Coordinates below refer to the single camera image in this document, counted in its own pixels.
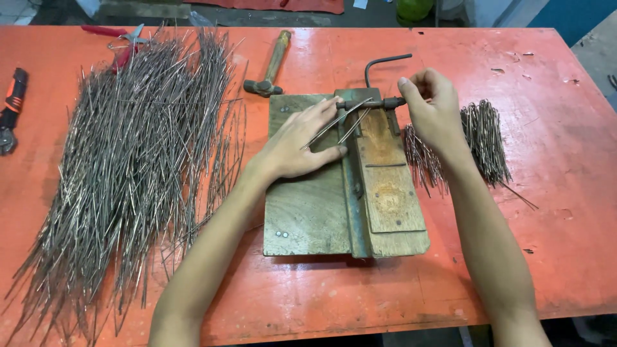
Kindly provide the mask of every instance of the wooden hammer handle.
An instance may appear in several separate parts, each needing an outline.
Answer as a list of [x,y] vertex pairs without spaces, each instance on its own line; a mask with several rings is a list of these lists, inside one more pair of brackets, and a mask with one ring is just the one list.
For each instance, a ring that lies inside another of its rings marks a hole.
[[291,32],[281,30],[281,33],[278,35],[278,39],[276,40],[276,45],[274,46],[274,51],[272,52],[272,57],[270,58],[270,63],[268,64],[268,69],[266,70],[264,80],[272,83],[276,78],[276,74],[278,73],[279,67],[281,67],[281,61],[283,60],[285,51],[289,46],[289,40],[291,40]]

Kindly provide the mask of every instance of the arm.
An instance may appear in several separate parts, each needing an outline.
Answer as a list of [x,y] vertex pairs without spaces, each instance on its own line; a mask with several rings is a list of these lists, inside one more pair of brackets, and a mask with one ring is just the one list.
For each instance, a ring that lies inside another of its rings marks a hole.
[[496,346],[550,346],[536,311],[529,267],[465,141],[458,93],[433,69],[401,78],[412,122],[444,164],[465,264]]
[[199,346],[204,314],[223,280],[255,204],[279,177],[296,177],[342,157],[345,147],[319,153],[300,148],[336,114],[337,99],[291,115],[251,159],[236,186],[191,247],[154,309],[148,345]]

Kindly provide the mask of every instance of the hand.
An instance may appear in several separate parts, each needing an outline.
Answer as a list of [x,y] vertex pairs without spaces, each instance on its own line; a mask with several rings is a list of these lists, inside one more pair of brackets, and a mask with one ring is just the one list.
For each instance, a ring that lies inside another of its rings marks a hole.
[[347,153],[343,146],[330,147],[319,153],[301,149],[334,115],[341,98],[322,100],[302,112],[293,113],[263,149],[253,158],[261,165],[270,183],[280,177],[297,177],[315,171]]
[[407,100],[409,116],[420,137],[440,157],[452,151],[469,151],[458,106],[458,93],[452,82],[435,69],[428,68],[411,79],[401,77],[399,90]]

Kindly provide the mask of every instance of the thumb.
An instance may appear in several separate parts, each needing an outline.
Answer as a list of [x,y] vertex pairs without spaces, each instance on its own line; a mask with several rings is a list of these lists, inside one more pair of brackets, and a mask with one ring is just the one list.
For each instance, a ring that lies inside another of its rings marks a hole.
[[418,114],[422,114],[427,111],[427,107],[429,107],[420,95],[420,91],[418,91],[418,87],[413,84],[409,78],[401,77],[399,78],[399,91],[400,94],[407,101],[407,106],[409,107],[409,116],[414,118],[414,116]]
[[335,161],[336,159],[340,159],[345,154],[347,154],[347,147],[345,146],[334,146],[324,149],[321,152],[313,153],[313,170],[319,169],[320,167],[329,162]]

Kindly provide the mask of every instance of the fingernail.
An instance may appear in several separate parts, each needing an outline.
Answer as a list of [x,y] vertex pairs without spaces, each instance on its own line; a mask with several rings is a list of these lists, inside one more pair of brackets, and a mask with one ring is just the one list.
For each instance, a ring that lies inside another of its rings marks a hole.
[[398,82],[399,88],[402,87],[407,82],[409,82],[409,80],[407,78],[405,78],[405,77],[399,78],[399,82]]

